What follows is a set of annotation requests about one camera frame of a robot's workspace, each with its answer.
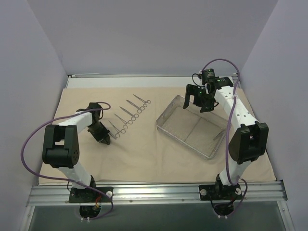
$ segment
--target metal screw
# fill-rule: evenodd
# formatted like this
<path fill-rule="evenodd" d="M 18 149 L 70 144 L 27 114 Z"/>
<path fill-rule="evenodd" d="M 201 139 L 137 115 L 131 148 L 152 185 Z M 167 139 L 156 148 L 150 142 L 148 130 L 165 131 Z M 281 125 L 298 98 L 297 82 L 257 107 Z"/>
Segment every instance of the metal screw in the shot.
<path fill-rule="evenodd" d="M 108 191 L 108 192 L 106 192 L 106 195 L 107 195 L 108 197 L 112 197 L 113 193 L 112 193 L 112 191 Z"/>
<path fill-rule="evenodd" d="M 235 193 L 236 193 L 236 195 L 241 195 L 241 194 L 242 194 L 242 190 L 239 189 L 239 188 L 237 188 L 237 189 L 235 190 Z"/>
<path fill-rule="evenodd" d="M 202 189 L 202 190 L 200 190 L 200 194 L 202 195 L 202 196 L 205 196 L 206 195 L 206 190 L 205 189 Z"/>

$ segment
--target metal wire basket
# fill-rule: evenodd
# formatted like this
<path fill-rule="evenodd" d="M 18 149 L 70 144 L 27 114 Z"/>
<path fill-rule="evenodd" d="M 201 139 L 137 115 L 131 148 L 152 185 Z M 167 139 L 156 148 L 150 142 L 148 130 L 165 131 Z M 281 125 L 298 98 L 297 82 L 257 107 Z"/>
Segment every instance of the metal wire basket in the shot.
<path fill-rule="evenodd" d="M 156 121 L 157 129 L 191 148 L 204 159 L 212 159 L 226 137 L 227 120 L 213 112 L 200 113 L 184 98 L 176 96 Z"/>

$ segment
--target mounting plate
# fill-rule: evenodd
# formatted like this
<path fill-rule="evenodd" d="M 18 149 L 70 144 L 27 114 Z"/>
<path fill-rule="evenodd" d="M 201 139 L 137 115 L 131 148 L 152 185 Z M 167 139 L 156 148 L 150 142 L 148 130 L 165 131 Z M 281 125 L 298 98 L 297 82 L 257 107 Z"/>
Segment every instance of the mounting plate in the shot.
<path fill-rule="evenodd" d="M 113 195 L 113 187 L 96 187 L 97 190 L 107 194 L 107 192 L 112 192 Z M 77 189 L 72 188 L 71 193 L 69 195 L 68 202 L 69 203 L 95 203 L 96 199 L 100 196 L 98 192 L 94 192 L 91 189 Z M 102 198 L 98 202 L 110 202 L 110 199 L 102 196 Z"/>
<path fill-rule="evenodd" d="M 239 184 L 234 187 L 233 193 L 231 193 L 227 196 L 221 197 L 221 196 L 219 196 L 219 194 L 215 193 L 216 192 L 215 184 L 199 185 L 200 200 L 201 201 L 210 201 L 210 195 L 211 195 L 212 201 L 232 200 L 235 197 L 237 197 L 237 200 L 241 200 L 243 195 L 242 195 L 242 193 L 240 195 L 237 195 L 235 193 L 237 189 L 241 189 Z"/>

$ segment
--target forceps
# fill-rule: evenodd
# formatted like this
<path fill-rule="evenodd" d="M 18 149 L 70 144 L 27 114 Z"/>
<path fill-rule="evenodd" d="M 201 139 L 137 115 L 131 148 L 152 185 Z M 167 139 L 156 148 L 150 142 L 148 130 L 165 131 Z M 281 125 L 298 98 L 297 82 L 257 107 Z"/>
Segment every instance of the forceps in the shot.
<path fill-rule="evenodd" d="M 136 120 L 136 118 L 138 118 L 139 117 L 139 115 L 136 113 L 136 114 L 132 114 L 132 113 L 130 113 L 128 110 L 126 110 L 125 108 L 123 108 L 123 107 L 120 107 L 123 111 L 125 111 L 127 114 L 129 114 L 130 116 L 131 116 L 131 120 L 132 121 L 135 121 Z"/>
<path fill-rule="evenodd" d="M 133 102 L 126 100 L 129 104 L 133 105 L 135 108 L 137 108 L 137 112 L 140 114 L 142 111 L 144 111 L 145 107 L 141 106 L 138 107 L 136 104 L 134 104 Z"/>
<path fill-rule="evenodd" d="M 124 134 L 125 132 L 126 132 L 126 130 L 125 129 L 121 129 L 121 130 L 119 130 L 113 123 L 111 123 L 111 121 L 109 120 L 109 123 L 114 127 L 114 129 L 116 130 L 116 134 L 115 134 L 115 136 L 117 137 L 117 138 L 120 138 L 120 133 L 122 133 L 122 134 Z"/>
<path fill-rule="evenodd" d="M 134 95 L 134 94 L 133 94 L 133 96 L 135 96 L 138 100 L 140 100 L 141 102 L 143 102 L 143 106 L 144 106 L 144 107 L 147 107 L 147 106 L 148 106 L 147 103 L 151 103 L 151 100 L 145 101 L 145 100 L 143 100 L 142 98 L 138 97 L 137 95 Z"/>
<path fill-rule="evenodd" d="M 121 117 L 119 117 L 117 114 L 115 114 L 115 116 L 118 117 L 118 118 L 124 123 L 124 125 L 123 125 L 123 128 L 124 128 L 124 129 L 128 129 L 127 124 L 133 124 L 133 121 L 131 121 L 131 120 L 125 121 L 124 119 L 122 119 Z"/>

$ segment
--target wire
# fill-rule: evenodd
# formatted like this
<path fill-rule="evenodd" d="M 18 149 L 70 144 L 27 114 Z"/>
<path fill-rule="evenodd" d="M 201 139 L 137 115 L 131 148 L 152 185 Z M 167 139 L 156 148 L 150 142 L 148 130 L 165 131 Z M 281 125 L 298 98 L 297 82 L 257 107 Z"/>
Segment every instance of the wire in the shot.
<path fill-rule="evenodd" d="M 198 75 L 197 73 L 194 73 L 194 74 L 192 75 L 192 81 L 193 81 L 193 83 L 194 83 L 196 86 L 201 87 L 199 84 L 196 84 L 196 82 L 194 81 L 194 79 L 193 79 L 193 76 L 194 76 L 194 75 L 197 75 L 197 76 L 199 77 L 199 75 Z"/>
<path fill-rule="evenodd" d="M 68 184 L 69 184 L 69 181 L 67 181 L 67 185 L 66 185 L 66 188 L 69 192 L 71 192 L 69 189 L 68 189 Z"/>
<path fill-rule="evenodd" d="M 102 116 L 99 117 L 98 120 L 101 120 L 102 118 L 103 118 L 103 111 L 102 111 Z"/>
<path fill-rule="evenodd" d="M 229 206 L 232 205 L 234 201 L 236 201 L 236 199 L 237 199 L 237 196 L 233 200 L 231 200 L 229 203 L 218 203 L 214 205 L 212 198 L 210 196 L 210 202 L 211 202 L 212 208 L 214 212 L 220 216 L 226 216 L 227 210 L 230 209 Z"/>
<path fill-rule="evenodd" d="M 234 214 L 234 213 L 236 212 L 236 210 L 239 209 L 239 207 L 241 206 L 243 200 L 244 200 L 245 197 L 246 197 L 246 193 L 247 193 L 247 190 L 248 190 L 248 185 L 247 185 L 247 182 L 246 182 L 243 178 L 241 178 L 241 180 L 242 180 L 242 181 L 244 182 L 244 184 L 245 184 L 245 191 L 244 191 L 243 196 L 242 196 L 241 200 L 239 201 L 238 205 L 234 208 L 234 210 L 233 210 L 231 213 L 228 214 L 228 216 Z M 212 205 L 212 207 L 213 207 L 213 210 L 214 210 L 214 212 L 216 213 L 216 215 L 220 215 L 220 216 L 224 216 L 224 215 L 222 214 L 223 211 L 226 210 L 226 209 L 228 209 L 228 206 L 230 206 L 233 202 L 235 202 L 236 199 L 237 199 L 237 197 L 236 197 L 235 199 L 233 199 L 232 201 L 230 201 L 229 203 L 219 203 L 219 204 L 214 205 L 213 202 L 212 202 L 212 198 L 211 198 L 211 196 L 210 196 L 210 202 L 211 202 L 211 205 Z"/>
<path fill-rule="evenodd" d="M 30 169 L 29 166 L 26 164 L 24 152 L 25 152 L 25 148 L 26 148 L 26 145 L 28 144 L 29 140 L 34 136 L 35 133 L 37 133 L 40 129 L 42 129 L 42 128 L 45 127 L 46 125 L 51 124 L 52 122 L 57 121 L 57 120 L 60 120 L 60 119 L 69 119 L 69 118 L 73 118 L 73 117 L 75 117 L 75 116 L 78 116 L 78 115 L 80 115 L 80 114 L 84 114 L 84 113 L 87 113 L 87 112 L 104 111 L 104 110 L 109 110 L 109 109 L 111 108 L 110 104 L 108 104 L 108 103 L 105 103 L 105 102 L 99 102 L 99 103 L 103 103 L 103 104 L 108 105 L 108 108 L 89 109 L 89 110 L 87 110 L 87 111 L 83 111 L 83 112 L 80 112 L 80 113 L 78 113 L 78 114 L 68 115 L 68 116 L 63 116 L 63 117 L 55 118 L 55 119 L 49 120 L 49 121 L 47 121 L 46 123 L 40 125 L 38 128 L 36 128 L 36 129 L 26 138 L 26 140 L 25 140 L 25 142 L 23 143 L 23 146 L 22 146 L 22 148 L 21 148 L 21 151 L 20 151 L 20 158 L 21 158 L 21 162 L 22 162 L 23 166 L 25 167 L 25 169 L 26 169 L 27 171 L 29 171 L 29 172 L 32 173 L 33 175 L 35 175 L 35 176 L 37 176 L 37 177 L 45 178 L 45 179 L 50 179 L 50 180 L 65 180 L 65 181 L 68 181 L 68 182 L 74 182 L 74 183 L 76 183 L 76 184 L 78 184 L 78 185 L 80 185 L 80 186 L 82 186 L 82 187 L 91 189 L 91 190 L 93 190 L 93 191 L 95 191 L 95 192 L 101 194 L 102 196 L 108 198 L 109 201 L 110 201 L 110 203 L 111 203 L 111 208 L 110 208 L 107 212 L 105 212 L 105 213 L 103 213 L 103 214 L 101 214 L 101 215 L 98 215 L 97 217 L 90 218 L 90 220 L 102 218 L 102 217 L 106 216 L 107 214 L 109 214 L 109 213 L 113 210 L 114 204 L 113 204 L 111 198 L 110 198 L 109 196 L 107 196 L 105 193 L 99 191 L 98 189 L 95 189 L 95 188 L 93 188 L 93 187 L 91 187 L 91 186 L 88 186 L 88 185 L 85 185 L 85 184 L 83 184 L 83 183 L 80 183 L 80 182 L 75 181 L 75 180 L 73 180 L 73 179 L 58 178 L 58 177 L 49 177 L 49 176 L 45 176 L 45 175 L 41 175 L 41 174 L 39 174 L 39 173 L 36 173 L 36 172 L 33 171 L 32 169 Z"/>
<path fill-rule="evenodd" d="M 241 78 L 241 74 L 240 74 L 239 68 L 233 62 L 231 62 L 228 59 L 213 59 L 212 61 L 208 62 L 203 67 L 202 71 L 204 71 L 206 69 L 206 67 L 208 65 L 210 65 L 214 61 L 226 61 L 226 62 L 230 63 L 236 69 L 238 78 L 237 78 L 237 80 L 236 80 L 236 82 L 234 84 L 234 87 L 233 87 L 233 95 L 235 95 L 236 94 L 236 87 L 238 86 L 240 78 Z M 237 182 L 233 183 L 232 180 L 231 180 L 231 177 L 230 177 L 230 170 L 229 170 L 229 135 L 230 135 L 230 128 L 231 128 L 231 120 L 232 120 L 232 116 L 233 116 L 233 113 L 234 113 L 235 106 L 236 106 L 236 97 L 233 98 L 233 106 L 232 106 L 232 109 L 230 111 L 230 115 L 229 115 L 229 119 L 228 119 L 228 123 L 227 123 L 227 132 L 226 132 L 226 172 L 227 172 L 228 181 L 233 186 L 238 184 L 238 180 L 240 178 L 240 177 L 238 177 Z M 241 201 L 239 202 L 239 204 L 237 205 L 237 207 L 234 209 L 234 211 L 232 213 L 234 213 L 238 209 L 238 207 L 241 205 L 241 203 L 243 202 L 243 199 L 244 199 L 244 197 L 245 197 L 245 195 L 247 193 L 247 190 L 248 190 L 247 182 L 244 179 L 242 179 L 242 178 L 241 178 L 241 180 L 244 181 L 246 189 L 245 189 L 245 192 L 243 194 L 243 197 L 242 197 Z"/>

